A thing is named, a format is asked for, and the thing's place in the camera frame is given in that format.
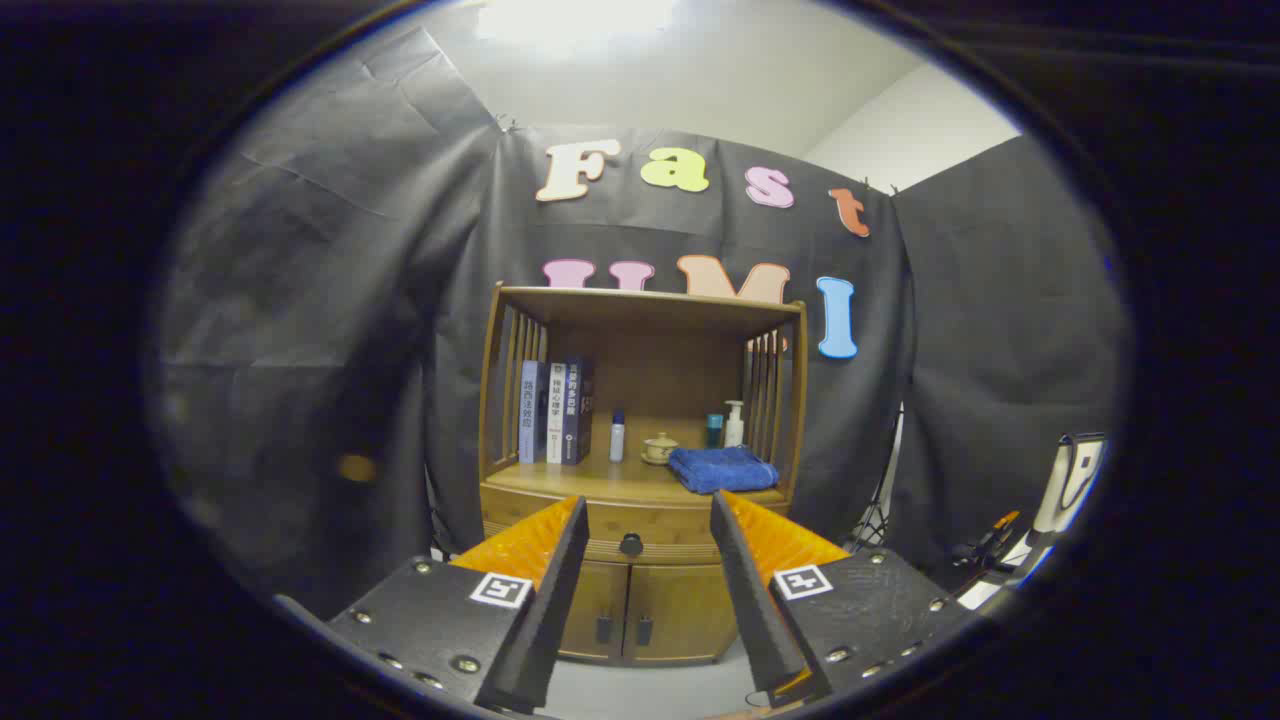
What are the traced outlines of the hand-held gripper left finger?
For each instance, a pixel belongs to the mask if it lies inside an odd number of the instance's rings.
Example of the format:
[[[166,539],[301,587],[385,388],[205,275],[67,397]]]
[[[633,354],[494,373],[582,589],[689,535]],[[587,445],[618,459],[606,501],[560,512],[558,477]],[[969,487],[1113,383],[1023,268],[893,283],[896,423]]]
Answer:
[[[547,702],[589,538],[557,501],[453,557],[413,557],[334,616],[329,634],[413,688],[529,712]]]

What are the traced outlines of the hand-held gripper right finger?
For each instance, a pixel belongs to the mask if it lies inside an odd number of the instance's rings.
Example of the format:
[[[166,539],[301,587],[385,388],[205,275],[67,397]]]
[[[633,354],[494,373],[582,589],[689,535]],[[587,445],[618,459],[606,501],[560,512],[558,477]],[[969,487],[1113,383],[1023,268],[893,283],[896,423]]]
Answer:
[[[755,688],[774,708],[877,708],[941,679],[986,619],[890,550],[841,550],[727,491],[710,532]]]

